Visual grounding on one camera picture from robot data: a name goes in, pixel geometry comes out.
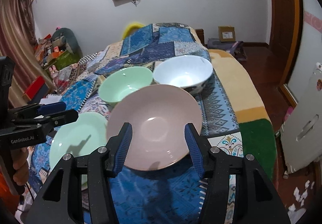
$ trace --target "cardboard box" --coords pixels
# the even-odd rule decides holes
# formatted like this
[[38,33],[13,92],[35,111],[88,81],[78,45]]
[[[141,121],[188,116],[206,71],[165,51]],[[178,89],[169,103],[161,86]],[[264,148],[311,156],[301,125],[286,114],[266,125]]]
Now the cardboard box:
[[39,89],[45,84],[45,80],[43,77],[39,76],[36,80],[34,80],[29,87],[25,90],[23,94],[23,99],[25,101],[30,101],[39,91]]
[[52,52],[51,54],[48,55],[47,62],[50,62],[52,59],[58,58],[62,53],[63,53],[62,51]]
[[231,26],[218,26],[219,40],[221,42],[231,41],[235,42],[235,28]]

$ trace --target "white bowl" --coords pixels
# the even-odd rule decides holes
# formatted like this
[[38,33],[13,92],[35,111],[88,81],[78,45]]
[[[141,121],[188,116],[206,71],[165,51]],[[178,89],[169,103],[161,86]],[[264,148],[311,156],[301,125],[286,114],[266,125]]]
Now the white bowl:
[[191,95],[200,93],[213,74],[210,61],[200,56],[183,55],[160,63],[153,72],[158,84],[177,86]]

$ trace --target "sticker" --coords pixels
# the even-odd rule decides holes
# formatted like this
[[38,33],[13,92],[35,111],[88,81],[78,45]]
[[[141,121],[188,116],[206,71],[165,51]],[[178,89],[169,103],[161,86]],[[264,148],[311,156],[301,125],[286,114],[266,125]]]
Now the sticker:
[[232,35],[232,32],[222,32],[223,39],[233,39],[234,36]]
[[318,82],[317,82],[317,90],[318,91],[322,90],[322,80],[321,79],[318,79]]

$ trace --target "mint green plate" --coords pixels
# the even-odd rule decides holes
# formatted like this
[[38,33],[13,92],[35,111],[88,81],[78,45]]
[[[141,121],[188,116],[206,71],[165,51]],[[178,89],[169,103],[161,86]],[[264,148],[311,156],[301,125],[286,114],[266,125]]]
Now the mint green plate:
[[149,86],[152,81],[152,71],[146,67],[124,68],[106,78],[99,87],[99,97],[106,103],[115,106],[125,96]]
[[[61,126],[56,133],[49,153],[49,165],[53,169],[66,153],[74,157],[88,155],[106,145],[107,119],[96,112],[79,114],[76,122]],[[82,188],[87,176],[82,176]]]

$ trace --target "plate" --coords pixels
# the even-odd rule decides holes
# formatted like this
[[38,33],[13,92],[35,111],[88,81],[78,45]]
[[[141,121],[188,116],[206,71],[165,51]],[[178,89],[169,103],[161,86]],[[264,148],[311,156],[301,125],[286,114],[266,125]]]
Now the plate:
[[[52,140],[49,165],[53,169],[66,153],[74,157],[88,155],[106,145],[107,119],[96,112],[80,113],[76,122],[61,126]],[[82,188],[87,176],[82,176]]]
[[126,96],[108,118],[107,139],[132,124],[133,137],[124,165],[150,171],[168,167],[189,153],[184,129],[193,123],[201,132],[202,114],[196,100],[171,85],[150,85]]

